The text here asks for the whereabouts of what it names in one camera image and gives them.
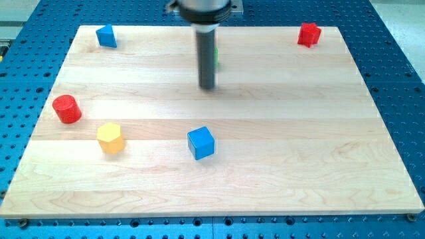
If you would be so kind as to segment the silver black robot arm flange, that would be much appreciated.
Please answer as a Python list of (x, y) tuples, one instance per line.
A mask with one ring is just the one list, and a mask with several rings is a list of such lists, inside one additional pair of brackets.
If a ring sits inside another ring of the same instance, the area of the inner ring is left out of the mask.
[(165, 10), (194, 24), (213, 25), (243, 16), (243, 0), (171, 0)]

